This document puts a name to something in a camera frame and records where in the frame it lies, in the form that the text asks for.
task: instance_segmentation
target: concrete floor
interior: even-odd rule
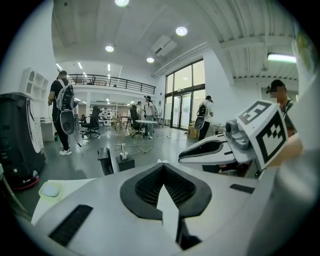
[[[71,155],[59,155],[59,151],[62,150],[60,141],[45,142],[44,151],[46,155],[45,166],[39,175],[40,181],[34,186],[22,190],[16,191],[15,195],[22,203],[25,209],[32,216],[40,198],[38,191],[44,182],[48,180],[81,180],[103,177],[103,171],[98,159],[98,149],[101,147],[107,147],[110,149],[112,158],[112,166],[114,172],[117,172],[117,163],[115,157],[119,155],[120,150],[115,151],[114,145],[123,143],[127,145],[138,144],[151,144],[152,141],[141,136],[136,135],[136,138],[130,136],[121,138],[116,136],[114,127],[100,126],[99,132],[101,136],[99,139],[83,140],[78,131],[81,128],[77,128],[76,138],[81,145],[90,142],[84,147],[79,147],[73,135],[69,136],[69,146],[72,150]],[[170,163],[178,163],[178,155],[187,147],[195,143],[196,139],[187,139],[185,131],[171,129],[167,127],[156,128],[156,132],[159,133],[160,138],[154,138],[154,148],[147,153],[142,151],[132,157],[135,160],[135,166],[144,166],[150,164],[156,164],[157,160],[168,160]],[[130,153],[137,152],[139,148],[137,146],[128,147],[126,151]]]

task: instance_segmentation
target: doorway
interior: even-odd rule
[[[173,97],[172,127],[187,130],[191,115],[191,92]]]

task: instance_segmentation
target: black railing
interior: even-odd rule
[[[156,87],[146,83],[99,74],[87,74],[86,76],[84,74],[69,74],[68,80],[72,85],[116,87],[145,94],[155,94]]]

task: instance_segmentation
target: black pants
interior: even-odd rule
[[[210,125],[209,122],[206,122],[206,121],[204,122],[204,125],[199,132],[199,140],[198,141],[201,141],[206,137],[207,131],[209,129],[209,125]]]
[[[54,118],[54,116],[52,115],[52,118],[53,118],[52,120],[53,120],[54,127],[56,129],[56,132],[58,133],[60,141],[63,145],[63,149],[68,150],[69,149],[68,135],[65,134],[64,130],[62,130],[61,123],[60,123],[60,115],[57,118]]]

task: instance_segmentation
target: recessed light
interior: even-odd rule
[[[296,63],[296,57],[292,55],[285,55],[285,54],[275,54],[270,53],[268,55],[268,61],[279,61],[279,62],[290,62],[290,63]]]
[[[120,7],[124,7],[129,4],[129,0],[114,0],[115,4]]]
[[[154,58],[149,57],[149,58],[146,59],[146,61],[149,62],[149,63],[153,63],[155,60],[154,60]]]
[[[188,30],[184,27],[184,26],[180,26],[178,27],[175,32],[179,35],[179,36],[185,36],[188,33]]]
[[[113,48],[112,46],[108,45],[108,46],[105,47],[105,50],[106,50],[107,52],[111,53],[111,52],[114,51],[114,48]]]

